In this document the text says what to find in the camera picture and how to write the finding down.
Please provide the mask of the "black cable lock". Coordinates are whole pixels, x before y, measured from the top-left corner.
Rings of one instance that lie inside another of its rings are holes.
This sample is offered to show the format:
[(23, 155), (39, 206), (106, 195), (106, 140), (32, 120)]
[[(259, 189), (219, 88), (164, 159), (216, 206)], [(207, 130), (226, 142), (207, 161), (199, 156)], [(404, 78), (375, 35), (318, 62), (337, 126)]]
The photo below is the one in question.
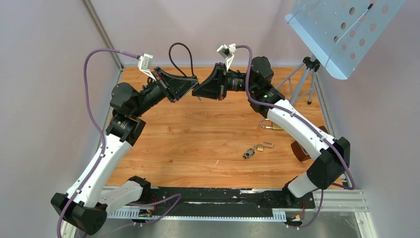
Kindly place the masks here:
[(182, 42), (174, 42), (168, 48), (168, 59), (172, 66), (181, 73), (182, 76), (187, 77), (184, 67), (186, 62), (189, 63), (190, 76), (195, 76), (193, 55), (190, 48)]

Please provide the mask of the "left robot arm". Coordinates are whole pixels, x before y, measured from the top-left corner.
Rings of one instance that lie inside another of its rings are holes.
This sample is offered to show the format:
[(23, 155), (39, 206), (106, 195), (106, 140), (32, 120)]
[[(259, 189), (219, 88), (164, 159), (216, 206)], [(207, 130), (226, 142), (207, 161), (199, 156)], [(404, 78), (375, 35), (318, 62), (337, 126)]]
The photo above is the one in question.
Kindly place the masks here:
[(118, 188), (103, 193), (102, 189), (122, 157), (132, 149), (146, 122), (141, 115), (163, 99), (177, 102), (196, 88), (196, 76), (180, 76), (157, 67), (140, 91), (129, 83), (117, 84), (111, 93), (112, 119), (100, 131), (101, 144), (87, 168), (65, 193), (56, 193), (51, 205), (60, 218), (86, 235), (94, 235), (107, 217), (121, 207), (137, 202), (148, 204), (151, 184), (133, 176)]

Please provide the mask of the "small brass padlock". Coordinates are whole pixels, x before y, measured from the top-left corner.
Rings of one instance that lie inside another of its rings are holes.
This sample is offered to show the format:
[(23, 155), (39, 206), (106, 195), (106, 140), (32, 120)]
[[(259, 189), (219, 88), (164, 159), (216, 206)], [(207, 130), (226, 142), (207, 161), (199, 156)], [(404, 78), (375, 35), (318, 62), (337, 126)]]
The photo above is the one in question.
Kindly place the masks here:
[(266, 149), (266, 148), (268, 148), (268, 149), (273, 149), (275, 146), (274, 146), (274, 144), (273, 143), (270, 143), (270, 142), (263, 142), (263, 143), (261, 143), (261, 144), (257, 144), (256, 145), (256, 150), (257, 151), (260, 151), (260, 152), (262, 152), (262, 151), (264, 151), (264, 149)]

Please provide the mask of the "small padlock keys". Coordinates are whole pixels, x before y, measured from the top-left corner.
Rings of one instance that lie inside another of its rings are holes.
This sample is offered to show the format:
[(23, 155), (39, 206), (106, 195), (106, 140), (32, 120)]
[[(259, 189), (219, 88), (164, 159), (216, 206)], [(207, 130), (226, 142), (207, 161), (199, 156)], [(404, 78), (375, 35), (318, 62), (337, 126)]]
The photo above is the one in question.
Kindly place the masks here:
[(243, 154), (243, 158), (244, 159), (248, 159), (248, 158), (250, 158), (252, 155), (254, 155), (255, 154), (255, 150), (254, 150), (254, 148), (250, 148), (250, 149), (248, 149), (244, 154)]

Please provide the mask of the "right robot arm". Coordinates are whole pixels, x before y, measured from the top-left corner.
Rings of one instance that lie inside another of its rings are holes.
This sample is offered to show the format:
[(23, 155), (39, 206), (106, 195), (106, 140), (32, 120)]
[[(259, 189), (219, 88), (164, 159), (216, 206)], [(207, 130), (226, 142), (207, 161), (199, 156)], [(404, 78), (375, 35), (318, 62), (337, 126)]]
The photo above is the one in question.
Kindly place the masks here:
[(316, 189), (327, 189), (350, 166), (350, 142), (334, 138), (302, 116), (272, 85), (274, 72), (267, 57), (255, 57), (246, 73), (215, 64), (211, 75), (192, 94), (223, 100), (227, 91), (248, 91), (253, 110), (291, 135), (314, 160), (306, 172), (285, 185), (284, 203), (295, 207), (303, 196)]

